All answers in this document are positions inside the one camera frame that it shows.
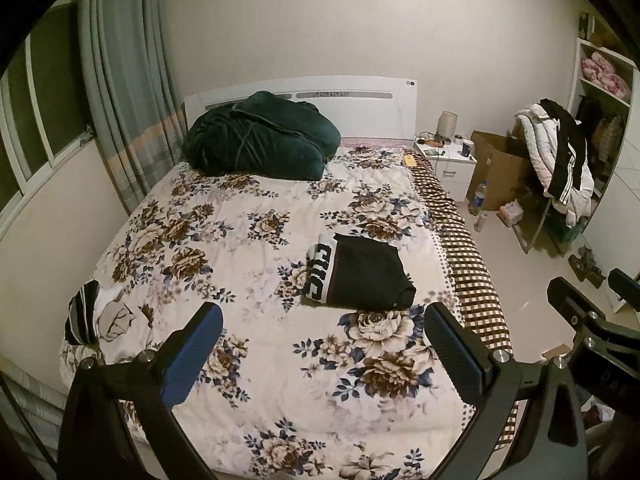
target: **window pane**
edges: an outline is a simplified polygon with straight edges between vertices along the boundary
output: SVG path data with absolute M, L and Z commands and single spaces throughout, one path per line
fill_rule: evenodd
M 9 159 L 4 150 L 4 144 L 0 139 L 0 211 L 4 209 L 9 200 L 18 192 L 18 184 L 14 179 L 14 173 L 9 166 Z
M 6 119 L 9 123 L 9 130 L 12 124 L 20 139 L 20 146 L 14 146 L 20 160 L 20 149 L 24 154 L 31 173 L 38 171 L 47 161 L 47 153 L 44 151 L 38 125 L 36 124 L 33 109 L 31 108 L 31 98 L 29 97 L 29 84 L 27 83 L 27 71 L 25 67 L 24 44 L 20 46 L 18 52 L 9 63 L 6 71 L 9 85 L 10 106 L 5 106 Z
M 31 67 L 40 116 L 53 153 L 91 123 L 80 64 L 78 6 L 49 10 L 31 33 Z

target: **window frame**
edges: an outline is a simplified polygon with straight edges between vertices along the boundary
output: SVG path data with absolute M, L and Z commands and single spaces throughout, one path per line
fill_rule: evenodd
M 77 3 L 78 0 L 56 0 L 49 10 L 56 7 L 66 6 Z M 36 120 L 38 132 L 40 134 L 40 140 L 47 154 L 47 161 L 37 171 L 30 176 L 25 176 L 18 160 L 18 155 L 15 151 L 16 146 L 12 139 L 12 133 L 9 128 L 9 123 L 6 119 L 6 109 L 4 103 L 5 93 L 8 93 L 8 73 L 4 72 L 2 78 L 0 78 L 0 134 L 2 137 L 2 143 L 6 155 L 9 159 L 9 165 L 12 173 L 14 174 L 15 181 L 18 185 L 18 192 L 7 202 L 2 210 L 0 210 L 0 240 L 4 237 L 9 226 L 19 215 L 20 211 L 29 202 L 29 200 L 40 190 L 40 188 L 49 180 L 57 170 L 62 167 L 66 161 L 73 157 L 80 149 L 86 145 L 89 141 L 91 132 L 85 130 L 78 137 L 72 140 L 69 145 L 61 150 L 57 155 L 54 155 L 51 149 L 49 139 L 47 139 L 47 133 L 40 115 L 40 109 L 38 107 L 38 99 L 35 91 L 35 84 L 33 79 L 33 70 L 31 63 L 31 35 L 29 34 L 24 40 L 24 53 L 25 53 L 25 65 L 27 74 L 27 83 L 29 88 L 29 96 L 31 101 L 31 110 Z

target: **water bottle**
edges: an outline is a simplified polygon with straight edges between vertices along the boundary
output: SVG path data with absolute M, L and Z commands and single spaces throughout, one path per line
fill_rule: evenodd
M 476 195 L 474 199 L 469 202 L 469 212 L 473 216 L 477 216 L 480 210 L 482 209 L 482 202 L 484 202 L 484 197 L 486 196 L 486 180 L 482 181 L 482 184 L 479 184 L 476 188 Z

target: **beige wall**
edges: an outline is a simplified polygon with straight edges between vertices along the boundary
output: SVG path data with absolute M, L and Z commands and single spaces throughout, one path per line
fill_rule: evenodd
M 585 0 L 165 0 L 181 96 L 305 75 L 418 80 L 420 130 L 505 134 L 513 114 L 566 105 Z
M 66 306 L 126 219 L 92 141 L 45 183 L 0 240 L 0 354 L 66 390 L 58 373 Z

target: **floral bedsheet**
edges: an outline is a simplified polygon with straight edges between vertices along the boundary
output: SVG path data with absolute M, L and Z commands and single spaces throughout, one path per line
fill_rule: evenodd
M 397 246 L 414 306 L 376 314 L 307 303 L 305 254 L 325 231 Z M 223 336 L 174 407 L 214 470 L 427 478 L 466 424 L 423 330 L 431 301 L 462 320 L 460 300 L 402 150 L 340 148 L 318 182 L 211 178 L 180 163 L 130 216 L 93 278 L 120 283 L 122 300 L 145 314 L 140 350 L 159 347 L 203 301 L 222 308 Z M 88 354 L 62 344 L 66 384 Z M 144 439 L 132 405 L 125 410 Z

